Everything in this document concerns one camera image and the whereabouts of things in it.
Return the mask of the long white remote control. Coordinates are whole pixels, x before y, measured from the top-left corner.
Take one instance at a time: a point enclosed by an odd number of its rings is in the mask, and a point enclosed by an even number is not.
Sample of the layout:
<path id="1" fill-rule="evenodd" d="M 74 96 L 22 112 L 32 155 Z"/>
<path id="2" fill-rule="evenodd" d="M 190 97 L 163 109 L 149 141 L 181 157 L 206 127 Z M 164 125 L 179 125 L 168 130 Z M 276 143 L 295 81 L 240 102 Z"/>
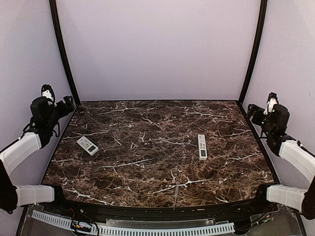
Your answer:
<path id="1" fill-rule="evenodd" d="M 206 147 L 206 138 L 204 134 L 198 134 L 198 151 L 199 151 L 199 159 L 206 160 L 208 158 L 207 155 L 207 147 Z"/>

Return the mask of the clear handle screwdriver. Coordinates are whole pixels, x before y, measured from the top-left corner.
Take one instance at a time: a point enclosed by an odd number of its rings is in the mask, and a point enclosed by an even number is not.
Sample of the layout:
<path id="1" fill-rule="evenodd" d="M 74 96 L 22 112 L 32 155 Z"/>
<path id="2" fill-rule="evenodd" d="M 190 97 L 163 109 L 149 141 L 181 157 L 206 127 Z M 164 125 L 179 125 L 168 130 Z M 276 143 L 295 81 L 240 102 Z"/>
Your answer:
<path id="1" fill-rule="evenodd" d="M 179 183 L 176 184 L 175 186 L 175 193 L 174 193 L 174 203 L 173 203 L 173 211 L 176 208 L 176 204 L 177 204 L 177 199 L 178 199 L 178 194 L 179 194 Z"/>

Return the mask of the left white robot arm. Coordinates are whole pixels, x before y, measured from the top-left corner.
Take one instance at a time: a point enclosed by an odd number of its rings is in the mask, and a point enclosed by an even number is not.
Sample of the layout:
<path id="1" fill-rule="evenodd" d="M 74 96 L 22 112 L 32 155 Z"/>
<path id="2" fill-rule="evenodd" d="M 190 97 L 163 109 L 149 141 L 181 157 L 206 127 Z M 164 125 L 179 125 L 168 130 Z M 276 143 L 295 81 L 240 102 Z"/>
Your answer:
<path id="1" fill-rule="evenodd" d="M 0 152 L 0 208 L 9 214 L 25 205 L 50 203 L 58 214 L 69 211 L 69 202 L 55 195 L 60 187 L 49 185 L 13 185 L 10 176 L 28 157 L 44 148 L 53 135 L 58 137 L 59 120 L 74 111 L 72 96 L 54 103 L 51 98 L 41 96 L 30 106 L 32 117 L 15 142 Z"/>

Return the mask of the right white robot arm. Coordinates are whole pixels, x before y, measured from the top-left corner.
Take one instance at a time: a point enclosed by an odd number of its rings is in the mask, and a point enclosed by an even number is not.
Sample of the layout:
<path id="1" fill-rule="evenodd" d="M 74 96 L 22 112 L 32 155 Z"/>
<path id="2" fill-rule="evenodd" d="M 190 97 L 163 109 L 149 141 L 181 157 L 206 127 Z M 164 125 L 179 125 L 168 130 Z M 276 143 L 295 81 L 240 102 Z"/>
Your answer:
<path id="1" fill-rule="evenodd" d="M 271 203 L 299 211 L 306 219 L 315 218 L 315 156 L 299 140 L 285 133 L 289 120 L 288 109 L 274 104 L 263 109 L 255 104 L 248 106 L 247 117 L 261 127 L 267 145 L 273 154 L 293 165 L 310 183 L 308 189 L 273 184 L 251 203 L 255 213 L 262 213 Z"/>

